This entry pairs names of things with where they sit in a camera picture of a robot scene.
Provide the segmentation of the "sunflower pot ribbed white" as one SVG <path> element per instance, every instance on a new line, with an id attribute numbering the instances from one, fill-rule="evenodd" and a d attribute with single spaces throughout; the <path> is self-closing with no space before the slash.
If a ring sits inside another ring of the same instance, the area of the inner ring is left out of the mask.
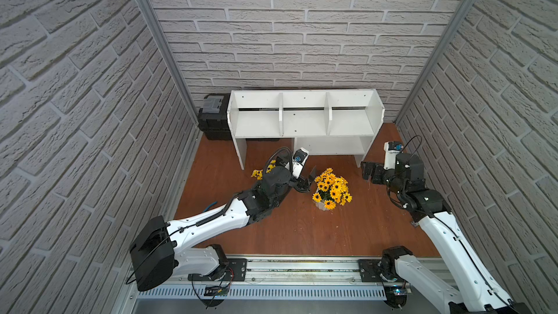
<path id="1" fill-rule="evenodd" d="M 272 160 L 268 165 L 266 170 L 254 170 L 251 174 L 251 177 L 255 178 L 256 180 L 262 180 L 264 173 L 268 174 L 271 173 L 272 169 L 276 167 L 276 160 Z"/>

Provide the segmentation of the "sunflower pot with twine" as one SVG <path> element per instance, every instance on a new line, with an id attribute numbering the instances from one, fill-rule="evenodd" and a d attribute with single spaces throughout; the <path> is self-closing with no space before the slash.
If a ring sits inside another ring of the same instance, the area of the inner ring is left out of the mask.
<path id="1" fill-rule="evenodd" d="M 353 201 L 347 180 L 342 176 L 336 176 L 332 168 L 327 168 L 318 175 L 315 182 L 317 190 L 312 195 L 312 200 L 318 209 L 331 211 L 337 206 L 345 206 Z"/>

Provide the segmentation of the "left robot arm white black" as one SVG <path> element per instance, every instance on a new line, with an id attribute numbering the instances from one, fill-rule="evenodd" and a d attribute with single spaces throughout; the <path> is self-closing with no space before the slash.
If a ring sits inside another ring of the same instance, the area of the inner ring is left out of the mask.
<path id="1" fill-rule="evenodd" d="M 308 157 L 305 148 L 279 148 L 265 164 L 261 180 L 225 205 L 182 220 L 150 219 L 129 246 L 133 271 L 126 282 L 146 292 L 173 275 L 222 278 L 230 264 L 222 247 L 197 245 L 270 216 L 291 190 L 309 192 L 316 175 L 301 175 Z"/>

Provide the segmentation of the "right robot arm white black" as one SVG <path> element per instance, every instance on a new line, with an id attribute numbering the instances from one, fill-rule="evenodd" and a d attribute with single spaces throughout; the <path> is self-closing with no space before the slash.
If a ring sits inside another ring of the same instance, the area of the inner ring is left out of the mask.
<path id="1" fill-rule="evenodd" d="M 443 195 L 427 187 L 424 163 L 416 154 L 405 152 L 398 141 L 384 144 L 382 163 L 364 161 L 362 177 L 387 189 L 389 200 L 407 211 L 436 247 L 453 276 L 455 286 L 424 267 L 404 246 L 385 249 L 376 265 L 378 279 L 392 293 L 386 303 L 397 308 L 406 299 L 402 286 L 411 284 L 440 313 L 529 313 L 524 302 L 517 302 L 492 277 L 467 241 L 451 207 Z"/>

